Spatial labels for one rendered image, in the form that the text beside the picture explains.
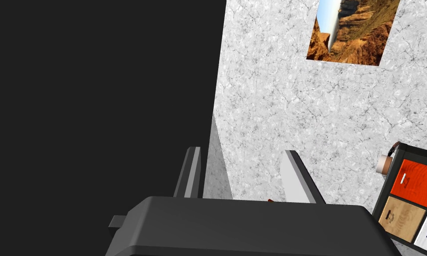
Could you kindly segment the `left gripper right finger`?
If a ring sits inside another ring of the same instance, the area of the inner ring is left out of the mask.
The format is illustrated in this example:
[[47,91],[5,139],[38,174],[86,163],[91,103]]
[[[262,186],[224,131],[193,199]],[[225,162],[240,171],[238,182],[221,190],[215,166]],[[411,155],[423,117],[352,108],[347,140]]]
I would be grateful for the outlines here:
[[286,202],[326,203],[296,151],[285,150],[282,153],[280,177]]

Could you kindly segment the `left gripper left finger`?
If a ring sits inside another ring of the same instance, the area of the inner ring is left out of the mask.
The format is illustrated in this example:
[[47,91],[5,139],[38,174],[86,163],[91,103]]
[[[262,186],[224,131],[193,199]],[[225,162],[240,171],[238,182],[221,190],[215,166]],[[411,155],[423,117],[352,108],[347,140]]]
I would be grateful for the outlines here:
[[174,197],[198,198],[200,172],[201,148],[189,147],[184,157]]

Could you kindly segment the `black dresser with coloured drawers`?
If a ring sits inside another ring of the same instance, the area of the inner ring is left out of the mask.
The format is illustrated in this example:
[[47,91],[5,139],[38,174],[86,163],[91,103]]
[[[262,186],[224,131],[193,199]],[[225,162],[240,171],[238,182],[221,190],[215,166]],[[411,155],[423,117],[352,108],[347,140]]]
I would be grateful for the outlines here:
[[427,256],[427,150],[397,142],[376,171],[384,184],[374,219],[393,240]]

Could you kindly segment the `canyon landscape wall picture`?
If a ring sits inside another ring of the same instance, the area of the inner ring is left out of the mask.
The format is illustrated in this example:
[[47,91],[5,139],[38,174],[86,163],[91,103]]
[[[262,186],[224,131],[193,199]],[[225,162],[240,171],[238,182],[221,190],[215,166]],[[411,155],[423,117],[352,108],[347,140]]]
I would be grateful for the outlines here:
[[379,66],[400,0],[319,0],[308,60]]

